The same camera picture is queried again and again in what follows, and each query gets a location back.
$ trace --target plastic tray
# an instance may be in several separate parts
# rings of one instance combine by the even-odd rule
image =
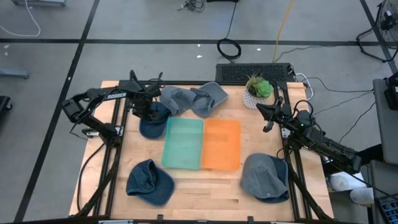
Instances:
[[[238,170],[240,162],[241,123],[232,119],[206,119],[201,166]]]
[[[203,120],[169,118],[162,165],[179,169],[199,169],[203,147]]]

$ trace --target concrete floor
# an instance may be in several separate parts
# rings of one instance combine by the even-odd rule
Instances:
[[[67,7],[38,7],[31,10],[42,28],[41,39],[79,39],[94,0],[68,0]],[[376,15],[377,0],[366,0]],[[141,80],[159,72],[165,80],[214,80],[217,63],[228,63],[215,44],[178,44],[178,40],[223,38],[232,15],[233,3],[213,2],[201,13],[178,12],[181,0],[101,0],[89,39],[174,39],[175,44],[85,44],[68,96],[99,86],[102,80],[127,79],[134,69]],[[241,1],[229,35],[239,40],[275,40],[289,0]],[[35,33],[24,7],[0,2],[0,25],[18,33]],[[359,0],[295,1],[281,40],[354,41],[370,28]],[[28,80],[0,78],[0,95],[12,98],[14,108],[0,129],[0,222],[12,222],[21,202],[44,136],[58,101],[76,44],[4,43],[14,38],[0,30],[0,68],[30,72]],[[377,41],[371,34],[367,41]],[[296,45],[280,45],[281,53]],[[242,45],[236,62],[271,62],[274,45]],[[366,47],[383,55],[379,46]],[[319,77],[330,88],[368,90],[372,79],[392,75],[387,63],[365,56],[357,46],[319,47],[284,55],[279,62],[291,63],[296,72]],[[358,96],[331,93],[311,80],[315,111]],[[358,116],[374,102],[363,96],[317,116],[329,138],[339,140]],[[49,151],[24,220],[66,217],[78,178],[86,142],[68,134],[72,124],[61,113]],[[380,142],[376,110],[373,108],[344,140],[358,151]],[[366,209],[341,196],[331,196],[335,217],[347,222],[367,222]]]

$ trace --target yellow cable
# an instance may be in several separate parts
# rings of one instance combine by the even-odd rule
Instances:
[[[282,24],[280,25],[280,28],[279,28],[278,37],[276,38],[275,50],[274,50],[274,56],[273,56],[273,58],[272,58],[272,63],[275,62],[275,57],[276,57],[276,55],[277,55],[277,53],[278,53],[278,42],[279,42],[280,33],[282,33],[282,29],[284,28],[285,21],[286,21],[286,19],[287,19],[287,16],[288,16],[289,13],[290,13],[290,10],[292,9],[292,6],[293,6],[293,0],[290,0],[289,8],[288,8],[287,11],[286,11],[284,20],[282,21]]]

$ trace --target cap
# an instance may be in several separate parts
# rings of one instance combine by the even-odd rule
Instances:
[[[287,164],[282,159],[254,153],[244,162],[241,187],[262,202],[284,202],[289,199],[287,172]]]
[[[228,97],[228,94],[217,82],[208,82],[199,89],[191,88],[191,91],[197,94],[191,109],[196,115],[204,118],[209,117],[215,106]]]
[[[173,115],[182,114],[192,106],[196,94],[190,90],[167,86],[162,90],[160,102],[162,102]]]
[[[154,206],[165,205],[174,192],[174,180],[152,159],[138,163],[130,172],[126,193]]]
[[[153,102],[150,108],[158,112],[157,119],[148,121],[145,118],[141,118],[139,121],[139,132],[145,138],[158,139],[165,133],[167,120],[171,116],[171,112],[159,102]]]

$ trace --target potted plant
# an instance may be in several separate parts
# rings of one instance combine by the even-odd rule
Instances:
[[[249,109],[257,109],[256,104],[264,103],[273,91],[274,87],[260,73],[254,73],[246,83],[242,97],[243,104]]]

